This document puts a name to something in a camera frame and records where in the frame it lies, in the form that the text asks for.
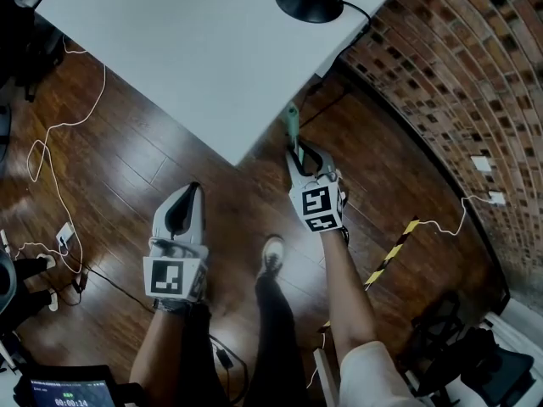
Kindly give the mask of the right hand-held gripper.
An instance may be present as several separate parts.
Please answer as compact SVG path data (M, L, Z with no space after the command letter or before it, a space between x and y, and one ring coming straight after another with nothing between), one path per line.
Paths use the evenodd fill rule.
M303 225L317 233L342 228L345 193L332 155L313 142L300 141L297 148L287 147L286 161L292 182L288 195Z

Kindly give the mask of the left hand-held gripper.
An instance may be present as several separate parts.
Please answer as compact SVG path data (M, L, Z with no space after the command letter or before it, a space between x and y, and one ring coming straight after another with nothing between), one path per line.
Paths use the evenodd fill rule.
M204 192L193 181L174 191L155 211L150 253L143 258L148 297L188 302L201 299L209 269L209 249L201 245L204 231Z

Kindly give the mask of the green broom with metal handle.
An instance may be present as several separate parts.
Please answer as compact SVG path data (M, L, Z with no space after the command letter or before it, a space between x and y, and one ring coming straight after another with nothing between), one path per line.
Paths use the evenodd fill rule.
M299 147L299 110L294 102L289 102L283 111L283 122L287 128L288 145L294 150L298 160L303 162L304 152Z

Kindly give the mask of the person's left forearm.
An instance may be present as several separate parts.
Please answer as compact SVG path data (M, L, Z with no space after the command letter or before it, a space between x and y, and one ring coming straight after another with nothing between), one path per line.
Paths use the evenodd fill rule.
M143 389L149 407L174 407L180 377L184 315L156 310L132 364L129 382Z

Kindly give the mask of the person's right forearm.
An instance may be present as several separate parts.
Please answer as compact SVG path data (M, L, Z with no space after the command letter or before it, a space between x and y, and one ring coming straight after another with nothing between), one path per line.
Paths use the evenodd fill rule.
M373 307L338 230L320 234L326 264L329 320L339 362L353 349L378 339Z

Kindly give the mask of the patterned wristband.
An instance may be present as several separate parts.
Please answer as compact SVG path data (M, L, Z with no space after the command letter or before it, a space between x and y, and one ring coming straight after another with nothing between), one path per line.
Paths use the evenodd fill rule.
M172 313L175 315L185 315L190 311L192 305L186 300L173 300L156 298L153 303L155 310L159 310L166 313Z

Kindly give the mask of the person's right shoe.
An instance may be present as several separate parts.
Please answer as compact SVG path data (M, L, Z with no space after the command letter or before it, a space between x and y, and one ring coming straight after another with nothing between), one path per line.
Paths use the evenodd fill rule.
M285 244L280 236L270 236L261 253L261 268L259 276L275 277L283 266Z

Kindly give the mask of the white power strip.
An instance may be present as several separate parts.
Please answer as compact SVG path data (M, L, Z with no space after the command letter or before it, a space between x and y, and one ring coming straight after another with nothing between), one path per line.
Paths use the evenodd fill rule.
M75 235L71 222L67 221L56 234L56 240L60 249L66 249L70 239Z

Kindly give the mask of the person's black trousers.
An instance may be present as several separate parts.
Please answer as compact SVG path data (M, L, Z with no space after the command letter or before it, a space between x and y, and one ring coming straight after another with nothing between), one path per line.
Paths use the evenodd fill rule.
M288 301L270 275L257 279L255 294L260 310L259 347L244 407L309 407L303 361ZM208 307L194 305L182 334L175 407L231 407L216 373L209 328Z

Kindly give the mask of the white square table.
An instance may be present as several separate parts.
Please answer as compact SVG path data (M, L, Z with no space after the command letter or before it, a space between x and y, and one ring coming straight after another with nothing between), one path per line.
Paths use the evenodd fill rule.
M385 0L308 24L275 0L41 0L37 12L238 164Z

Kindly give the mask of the black round chair shell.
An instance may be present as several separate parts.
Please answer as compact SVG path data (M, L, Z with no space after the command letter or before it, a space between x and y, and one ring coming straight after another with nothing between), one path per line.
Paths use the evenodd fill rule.
M0 314L8 307L17 291L17 276L13 261L0 249Z

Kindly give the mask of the black tablet with screen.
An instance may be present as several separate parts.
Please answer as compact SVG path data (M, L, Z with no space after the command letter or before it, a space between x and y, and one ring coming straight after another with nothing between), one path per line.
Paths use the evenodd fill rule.
M106 365L25 365L14 387L19 407L122 407Z

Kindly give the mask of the person's beige shirt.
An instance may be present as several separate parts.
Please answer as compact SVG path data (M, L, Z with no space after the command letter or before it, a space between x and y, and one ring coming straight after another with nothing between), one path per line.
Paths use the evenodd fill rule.
M410 392L385 345L352 349L340 365L339 407L426 407Z

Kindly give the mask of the black office chair with headrest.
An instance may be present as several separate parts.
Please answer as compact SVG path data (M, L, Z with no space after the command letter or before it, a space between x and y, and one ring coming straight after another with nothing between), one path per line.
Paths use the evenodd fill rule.
M62 60L56 28L40 19L34 8L0 0L0 89L13 79L31 103L42 79Z

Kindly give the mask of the black mesh office chair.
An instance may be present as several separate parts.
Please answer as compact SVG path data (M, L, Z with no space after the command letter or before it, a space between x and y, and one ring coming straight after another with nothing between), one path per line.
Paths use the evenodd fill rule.
M468 326L461 301L448 291L411 320L397 362L414 396L428 407L461 407L446 386L456 379L484 407L514 407L533 387L535 359L500 347L491 330Z

